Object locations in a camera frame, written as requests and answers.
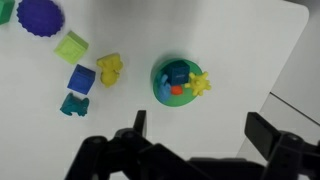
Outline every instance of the lime green cube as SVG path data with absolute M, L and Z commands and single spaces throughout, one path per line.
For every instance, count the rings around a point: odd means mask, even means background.
M 54 52 L 70 64 L 76 64 L 87 51 L 88 47 L 89 44 L 86 41 L 70 31 L 59 43 Z
M 14 0 L 0 0 L 0 24 L 10 21 L 14 3 Z

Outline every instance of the orange block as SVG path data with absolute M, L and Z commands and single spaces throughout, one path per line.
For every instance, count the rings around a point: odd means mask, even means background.
M 183 94 L 182 86 L 171 86 L 171 94 L 176 96 Z

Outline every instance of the white table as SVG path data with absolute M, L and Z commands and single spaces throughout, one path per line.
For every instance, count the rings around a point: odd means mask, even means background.
M 81 142 L 111 138 L 148 111 L 148 139 L 184 158 L 236 156 L 246 113 L 259 111 L 308 21 L 300 5 L 264 0 L 61 0 L 66 24 L 52 38 L 17 22 L 0 26 L 0 177 L 63 179 Z M 79 64 L 97 71 L 85 118 L 59 108 L 74 66 L 53 53 L 73 30 L 89 42 Z M 97 58 L 119 52 L 118 84 L 99 82 Z M 170 57 L 193 60 L 213 89 L 169 108 L 153 97 L 151 70 Z

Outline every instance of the blue cube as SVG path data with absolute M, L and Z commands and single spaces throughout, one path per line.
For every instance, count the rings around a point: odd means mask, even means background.
M 87 95 L 95 80 L 95 76 L 96 72 L 78 64 L 70 78 L 68 88 Z
M 167 65 L 166 74 L 171 86 L 177 86 L 189 82 L 190 66 L 184 61 L 175 61 Z

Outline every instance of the plastic toy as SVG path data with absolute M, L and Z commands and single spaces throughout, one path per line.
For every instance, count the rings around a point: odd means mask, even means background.
M 70 64 L 76 64 L 87 51 L 88 47 L 89 44 L 86 41 L 70 31 L 59 43 L 54 52 Z
M 80 100 L 69 93 L 64 100 L 60 111 L 68 116 L 72 116 L 72 112 L 78 113 L 79 116 L 85 116 L 87 114 L 89 106 L 89 99 L 85 98 Z
M 183 94 L 182 86 L 171 86 L 171 94 L 176 96 Z
M 68 88 L 82 94 L 88 94 L 95 76 L 96 72 L 78 64 L 70 78 Z
M 192 95 L 197 96 L 203 95 L 203 90 L 210 90 L 210 81 L 206 80 L 208 77 L 208 73 L 204 72 L 203 74 L 196 76 L 194 73 L 190 73 L 189 77 L 191 78 L 190 83 L 187 83 L 184 85 L 185 88 L 191 88 L 192 89 Z
M 175 61 L 166 67 L 165 73 L 171 86 L 181 85 L 189 81 L 190 67 L 182 60 Z
M 0 24 L 10 21 L 14 3 L 14 0 L 0 0 Z
M 97 65 L 101 67 L 101 82 L 105 85 L 105 87 L 110 87 L 114 85 L 120 74 L 120 70 L 123 67 L 123 63 L 121 62 L 120 54 L 115 53 L 97 60 Z
M 64 23 L 60 8 L 51 0 L 23 0 L 17 11 L 22 27 L 36 36 L 50 37 Z
M 171 96 L 171 85 L 167 82 L 168 75 L 163 74 L 159 79 L 158 98 L 160 102 L 166 102 Z

